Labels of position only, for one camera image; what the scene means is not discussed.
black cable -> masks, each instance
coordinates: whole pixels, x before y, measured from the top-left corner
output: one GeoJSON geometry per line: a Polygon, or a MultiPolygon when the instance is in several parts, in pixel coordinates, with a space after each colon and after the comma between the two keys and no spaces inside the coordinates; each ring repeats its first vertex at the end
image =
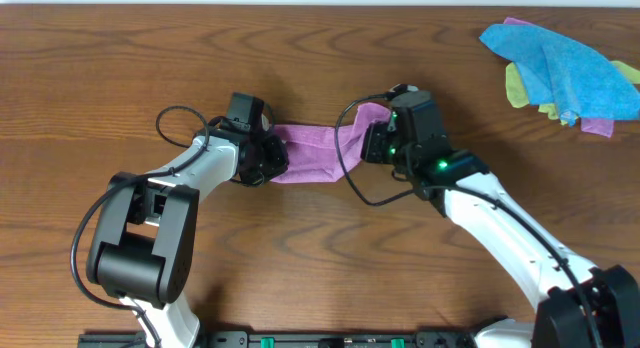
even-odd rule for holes
{"type": "Polygon", "coordinates": [[[158,332],[156,331],[156,329],[153,326],[153,324],[151,324],[151,322],[149,321],[149,318],[147,317],[145,310],[140,308],[140,307],[138,307],[138,306],[129,306],[129,305],[125,305],[125,304],[118,304],[118,303],[109,302],[109,301],[101,299],[101,298],[97,297],[96,295],[94,295],[93,293],[91,293],[89,291],[89,289],[87,289],[87,287],[84,285],[82,280],[80,279],[80,274],[78,272],[77,255],[78,255],[78,245],[80,243],[80,237],[82,237],[82,233],[84,232],[85,228],[87,227],[87,224],[89,223],[89,220],[91,219],[91,217],[93,217],[93,215],[100,208],[100,206],[102,204],[104,204],[108,199],[113,197],[116,193],[118,193],[122,189],[124,189],[126,187],[129,187],[129,186],[132,186],[132,185],[137,185],[137,184],[146,182],[149,178],[166,177],[166,176],[174,175],[175,173],[177,173],[177,172],[183,170],[184,168],[188,167],[196,159],[200,158],[200,156],[206,151],[206,147],[209,144],[209,133],[210,133],[209,132],[209,125],[207,124],[207,120],[202,116],[202,114],[198,113],[198,111],[196,111],[196,110],[194,110],[192,108],[189,108],[189,107],[171,106],[171,107],[163,109],[158,114],[158,117],[156,118],[156,130],[158,130],[158,133],[160,134],[160,136],[163,139],[165,139],[166,141],[171,142],[172,144],[182,146],[181,143],[175,142],[175,141],[167,138],[164,134],[162,134],[162,132],[159,129],[159,127],[160,127],[160,119],[162,118],[162,116],[164,114],[166,114],[167,112],[172,111],[172,110],[185,110],[185,111],[188,111],[190,113],[193,113],[196,117],[198,117],[200,119],[200,121],[204,125],[204,130],[205,130],[204,143],[202,144],[200,149],[193,156],[189,157],[189,159],[187,159],[186,161],[184,161],[183,163],[181,163],[177,167],[171,167],[167,171],[164,171],[164,172],[146,173],[146,174],[141,174],[141,175],[126,179],[126,180],[116,184],[113,188],[109,189],[102,196],[100,196],[100,198],[98,198],[98,200],[95,203],[93,203],[93,205],[89,208],[87,213],[82,218],[82,221],[80,221],[80,224],[78,225],[78,229],[76,230],[76,233],[75,233],[75,235],[73,237],[73,242],[71,244],[71,254],[70,254],[71,275],[73,276],[73,280],[75,281],[76,285],[78,286],[78,289],[80,290],[80,292],[82,292],[82,294],[84,294],[87,298],[89,298],[89,300],[91,300],[91,301],[93,301],[93,302],[95,302],[95,303],[97,303],[99,305],[102,305],[104,307],[112,308],[112,309],[119,309],[119,310],[134,311],[140,317],[140,319],[142,320],[144,325],[147,327],[147,329],[151,333],[151,336],[153,337],[153,340],[155,342],[155,346],[156,347],[160,347],[160,336],[158,335],[158,332]]]}
{"type": "Polygon", "coordinates": [[[526,229],[527,232],[529,232],[529,234],[531,234],[538,242],[540,242],[540,244],[549,252],[549,254],[558,263],[558,266],[560,267],[560,269],[562,269],[562,271],[565,273],[565,275],[571,282],[571,285],[575,289],[576,295],[578,296],[578,300],[580,301],[580,304],[584,309],[585,316],[587,319],[587,326],[591,331],[593,341],[596,347],[598,348],[602,347],[602,339],[600,338],[598,325],[596,324],[595,318],[593,317],[593,313],[592,313],[593,311],[591,310],[591,305],[589,304],[587,296],[584,293],[584,290],[582,289],[580,282],[578,282],[578,278],[576,278],[571,268],[569,268],[569,263],[565,258],[562,258],[562,256],[560,256],[558,251],[549,242],[547,242],[547,240],[535,228],[533,228],[526,220],[524,220],[524,218],[522,218],[516,212],[512,211],[511,208],[509,208],[504,203],[502,203],[502,201],[491,198],[485,194],[476,192],[471,189],[467,189],[459,186],[449,186],[449,185],[432,185],[432,186],[425,187],[425,189],[453,190],[453,191],[457,191],[460,193],[464,193],[464,194],[479,198],[489,204],[496,206],[497,208],[500,208],[502,211],[504,211],[509,216],[511,216],[511,218],[513,218],[516,222],[518,222],[518,224],[524,227],[524,229],[526,229]]]}
{"type": "Polygon", "coordinates": [[[391,178],[393,178],[394,180],[396,180],[398,182],[402,182],[402,183],[406,183],[406,182],[409,181],[409,179],[407,179],[406,177],[402,178],[402,177],[398,176],[398,174],[400,174],[400,173],[396,172],[395,169],[392,170],[391,171],[391,178]]]}
{"type": "Polygon", "coordinates": [[[338,162],[340,163],[340,167],[342,168],[342,172],[344,173],[344,178],[347,180],[347,182],[351,186],[351,189],[353,189],[353,191],[356,193],[356,195],[366,205],[373,206],[373,207],[383,206],[385,204],[389,204],[389,203],[391,203],[393,201],[396,201],[396,200],[398,200],[400,198],[404,198],[404,197],[412,194],[413,193],[413,189],[398,193],[398,194],[394,195],[393,197],[389,197],[389,198],[381,200],[379,202],[371,202],[367,198],[365,198],[365,196],[362,194],[362,192],[360,192],[360,190],[358,189],[356,184],[351,179],[351,175],[347,171],[347,167],[344,165],[344,160],[342,158],[342,152],[340,150],[340,142],[338,141],[338,130],[340,129],[340,126],[342,126],[342,120],[347,115],[347,113],[349,113],[351,108],[355,107],[357,104],[360,104],[362,102],[366,102],[366,101],[370,101],[370,100],[374,100],[374,99],[383,99],[385,97],[386,97],[386,94],[374,94],[374,95],[370,95],[370,96],[365,97],[365,98],[360,98],[360,99],[357,99],[357,100],[351,102],[351,104],[349,104],[347,106],[347,108],[345,108],[344,111],[342,111],[342,114],[340,114],[340,117],[338,117],[338,120],[336,121],[335,131],[333,132],[333,134],[334,134],[333,138],[334,138],[334,142],[335,142],[335,145],[336,145],[336,153],[338,154],[338,162]]]}

